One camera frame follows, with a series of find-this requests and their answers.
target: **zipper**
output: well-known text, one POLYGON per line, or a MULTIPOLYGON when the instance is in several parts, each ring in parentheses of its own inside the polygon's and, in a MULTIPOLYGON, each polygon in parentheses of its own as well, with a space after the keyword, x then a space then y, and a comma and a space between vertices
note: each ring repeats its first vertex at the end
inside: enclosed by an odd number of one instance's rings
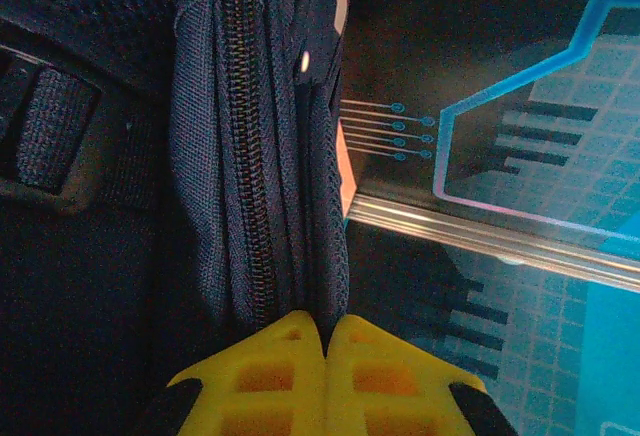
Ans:
POLYGON ((220 0, 235 173, 256 329, 277 318, 276 279, 262 167, 256 0, 220 0))

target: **strap adjuster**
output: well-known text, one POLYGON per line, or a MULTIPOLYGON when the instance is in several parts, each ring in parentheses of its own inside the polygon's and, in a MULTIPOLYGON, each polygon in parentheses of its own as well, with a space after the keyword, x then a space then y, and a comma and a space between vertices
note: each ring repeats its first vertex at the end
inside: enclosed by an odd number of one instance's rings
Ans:
POLYGON ((64 214, 82 211, 100 190, 128 118, 143 111, 143 100, 5 21, 0 21, 2 63, 0 196, 64 214), (63 85, 73 97, 71 109, 60 109, 60 91, 48 90, 47 84, 63 85), (52 146, 56 150, 47 159, 52 146), (58 173, 47 174, 54 163, 58 173))

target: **yellow plastic object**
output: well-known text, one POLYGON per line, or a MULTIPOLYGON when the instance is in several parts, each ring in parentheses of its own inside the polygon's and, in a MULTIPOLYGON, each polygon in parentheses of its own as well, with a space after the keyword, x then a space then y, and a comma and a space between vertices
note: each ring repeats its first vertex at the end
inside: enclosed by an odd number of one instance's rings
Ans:
POLYGON ((180 436, 319 436, 325 361, 311 316, 295 311, 178 374, 204 387, 180 436))
POLYGON ((474 436, 449 391, 482 381, 357 316, 338 323, 327 356, 326 434, 474 436))

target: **black zipper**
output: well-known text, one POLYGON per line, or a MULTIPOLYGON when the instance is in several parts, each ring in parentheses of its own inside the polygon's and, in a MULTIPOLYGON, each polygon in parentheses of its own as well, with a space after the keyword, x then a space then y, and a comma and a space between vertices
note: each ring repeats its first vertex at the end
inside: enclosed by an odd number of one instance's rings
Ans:
POLYGON ((249 256, 256 328, 277 317, 276 279, 269 228, 260 131, 256 0, 221 0, 235 173, 249 256))

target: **plastic buckle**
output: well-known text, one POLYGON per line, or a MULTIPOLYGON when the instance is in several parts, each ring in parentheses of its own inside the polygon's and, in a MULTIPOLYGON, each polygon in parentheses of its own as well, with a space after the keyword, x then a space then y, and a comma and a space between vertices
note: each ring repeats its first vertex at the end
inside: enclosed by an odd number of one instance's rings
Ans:
MULTIPOLYGON (((11 93, 18 95, 16 97, 28 97, 30 80, 45 67, 81 80, 98 94, 75 158, 57 194, 0 176, 2 197, 45 206, 63 214, 78 213, 95 199, 105 170, 115 160, 116 143, 126 134, 127 116, 142 111, 138 108, 142 108, 144 102, 132 91, 83 61, 70 57, 46 39, 5 21, 0 21, 0 52, 11 59, 10 70, 24 75, 19 78, 16 91, 11 93)), ((8 109, 5 98, 0 101, 0 111, 8 109)))

